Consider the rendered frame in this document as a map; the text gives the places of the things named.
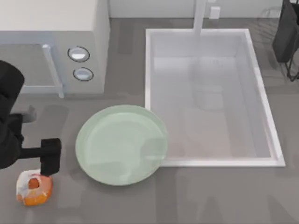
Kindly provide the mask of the orange and white bottle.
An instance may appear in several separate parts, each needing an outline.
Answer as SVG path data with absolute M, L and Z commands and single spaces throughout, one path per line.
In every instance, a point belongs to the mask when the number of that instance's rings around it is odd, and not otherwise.
M 16 182 L 16 199 L 25 206 L 44 204 L 51 196 L 53 180 L 41 175 L 40 169 L 20 173 Z

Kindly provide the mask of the pale green round plate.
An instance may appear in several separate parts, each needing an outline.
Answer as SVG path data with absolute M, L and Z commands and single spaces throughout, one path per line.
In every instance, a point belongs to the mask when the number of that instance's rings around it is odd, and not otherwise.
M 136 105 L 116 105 L 91 116 L 75 142 L 80 168 L 111 186 L 139 183 L 153 175 L 168 151 L 168 132 L 153 112 Z

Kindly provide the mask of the small microwave knob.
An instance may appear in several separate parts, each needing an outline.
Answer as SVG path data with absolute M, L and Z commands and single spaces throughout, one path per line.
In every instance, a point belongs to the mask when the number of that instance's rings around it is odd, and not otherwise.
M 94 74 L 93 74 L 93 72 L 90 69 L 85 68 L 85 67 L 81 67 L 81 68 L 75 69 L 73 71 L 73 76 L 78 81 L 89 82 L 90 80 L 93 79 Z

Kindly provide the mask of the microwave oven door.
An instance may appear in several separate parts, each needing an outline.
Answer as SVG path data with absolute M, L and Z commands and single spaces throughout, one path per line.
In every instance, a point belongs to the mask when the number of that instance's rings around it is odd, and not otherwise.
M 22 94 L 58 94 L 42 44 L 0 44 L 0 60 L 12 64 L 23 74 Z

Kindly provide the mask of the large microwave knob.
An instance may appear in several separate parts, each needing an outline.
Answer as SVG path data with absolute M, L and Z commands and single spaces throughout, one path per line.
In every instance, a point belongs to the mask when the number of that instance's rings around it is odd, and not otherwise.
M 69 48 L 67 51 L 68 57 L 78 63 L 85 62 L 89 59 L 90 53 L 89 51 L 81 46 L 76 46 L 73 48 Z

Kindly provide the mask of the pale microwave oven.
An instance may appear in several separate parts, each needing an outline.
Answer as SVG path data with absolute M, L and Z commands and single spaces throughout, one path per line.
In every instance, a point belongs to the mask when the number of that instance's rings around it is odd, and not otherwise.
M 110 22 L 107 0 L 0 0 L 0 44 L 48 44 L 67 94 L 104 92 Z M 86 48 L 90 57 L 71 60 L 69 48 Z M 78 81 L 75 69 L 90 69 L 89 82 Z

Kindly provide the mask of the white sink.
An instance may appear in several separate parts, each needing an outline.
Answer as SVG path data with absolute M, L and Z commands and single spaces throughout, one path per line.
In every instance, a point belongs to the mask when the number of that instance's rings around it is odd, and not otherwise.
M 163 167 L 284 167 L 248 29 L 147 29 L 145 107 L 166 125 Z

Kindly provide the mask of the tall white tap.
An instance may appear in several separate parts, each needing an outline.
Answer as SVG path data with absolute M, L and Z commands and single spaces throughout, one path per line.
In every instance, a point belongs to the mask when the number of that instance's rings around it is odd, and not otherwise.
M 206 0 L 195 0 L 193 31 L 195 35 L 200 35 L 203 18 L 205 14 Z

